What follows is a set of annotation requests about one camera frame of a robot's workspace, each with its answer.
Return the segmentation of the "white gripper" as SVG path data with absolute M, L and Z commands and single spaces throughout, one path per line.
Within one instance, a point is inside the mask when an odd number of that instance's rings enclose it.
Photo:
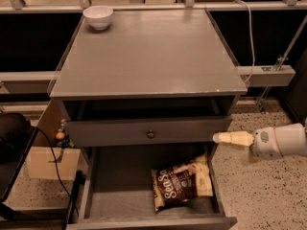
M 242 146 L 241 161 L 244 166 L 255 164 L 259 159 L 273 160 L 282 157 L 273 127 L 256 129 L 252 135 L 246 131 L 219 132 L 213 135 L 213 141 L 217 144 Z

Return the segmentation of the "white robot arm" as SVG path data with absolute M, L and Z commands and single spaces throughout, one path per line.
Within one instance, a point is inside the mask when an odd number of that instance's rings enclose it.
M 216 144 L 244 150 L 243 164 L 259 160 L 276 160 L 289 155 L 307 156 L 306 126 L 301 123 L 263 127 L 247 131 L 219 132 L 213 135 Z

